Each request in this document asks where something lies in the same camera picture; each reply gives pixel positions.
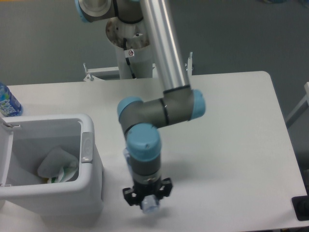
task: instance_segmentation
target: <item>water bottle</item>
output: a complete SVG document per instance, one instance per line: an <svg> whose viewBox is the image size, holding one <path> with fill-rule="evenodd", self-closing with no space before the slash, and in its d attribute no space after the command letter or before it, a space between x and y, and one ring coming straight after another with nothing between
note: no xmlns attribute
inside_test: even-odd
<svg viewBox="0 0 309 232"><path fill-rule="evenodd" d="M5 117L20 116L23 107L10 92L9 88L0 82L0 112Z"/></svg>

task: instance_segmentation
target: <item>bottle label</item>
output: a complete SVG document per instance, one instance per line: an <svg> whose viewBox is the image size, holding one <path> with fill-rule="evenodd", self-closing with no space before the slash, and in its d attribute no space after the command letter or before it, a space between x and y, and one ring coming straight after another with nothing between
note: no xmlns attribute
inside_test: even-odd
<svg viewBox="0 0 309 232"><path fill-rule="evenodd" d="M4 116L16 116L20 113L20 110L21 105L12 94L0 101L0 111Z"/></svg>

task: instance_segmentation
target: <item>metal bracket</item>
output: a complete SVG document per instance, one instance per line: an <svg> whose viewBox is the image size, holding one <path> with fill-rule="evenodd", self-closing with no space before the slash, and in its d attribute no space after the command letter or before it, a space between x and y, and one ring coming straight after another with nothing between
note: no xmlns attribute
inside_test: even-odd
<svg viewBox="0 0 309 232"><path fill-rule="evenodd" d="M8 124L2 117L0 117L0 125L4 125L7 129L13 129L14 127L20 127L20 125Z"/></svg>
<svg viewBox="0 0 309 232"><path fill-rule="evenodd" d="M188 58L188 63L184 64L185 70L188 72L189 77L192 76L192 71L194 70L192 55L193 55L193 52L190 52L189 58Z"/></svg>

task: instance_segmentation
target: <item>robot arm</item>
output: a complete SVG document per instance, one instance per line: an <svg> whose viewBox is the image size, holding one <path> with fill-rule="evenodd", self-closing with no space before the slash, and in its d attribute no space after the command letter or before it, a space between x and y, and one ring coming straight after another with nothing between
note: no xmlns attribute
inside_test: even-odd
<svg viewBox="0 0 309 232"><path fill-rule="evenodd" d="M96 2L100 2L100 6L108 6L108 0ZM119 9L130 13L133 4L137 12L141 9L141 17L138 13L134 17L120 13ZM117 107L134 182L133 188L123 189L124 198L129 205L139 205L143 212L149 213L158 209L159 200L168 197L172 189L170 178L161 180L161 140L157 129L203 116L205 101L200 91L191 89L184 71L168 1L141 0L139 3L113 0L111 5L122 22L125 15L127 23L130 17L132 23L137 22L138 18L144 19L164 88L163 98L143 102L139 97L128 97L120 101Z"/></svg>

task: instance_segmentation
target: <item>white table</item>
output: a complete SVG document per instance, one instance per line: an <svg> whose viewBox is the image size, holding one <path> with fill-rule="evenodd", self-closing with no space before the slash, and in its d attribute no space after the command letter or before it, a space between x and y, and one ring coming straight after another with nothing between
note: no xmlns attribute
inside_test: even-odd
<svg viewBox="0 0 309 232"><path fill-rule="evenodd" d="M206 114L160 129L163 177L171 177L174 188L150 216L122 196L132 181L116 108L130 95L161 97L158 79L10 87L24 115L91 116L105 166L105 206L100 215L44 218L6 202L0 231L239 232L309 225L293 210L291 198L306 191L269 75L200 75L191 83L204 93Z"/></svg>

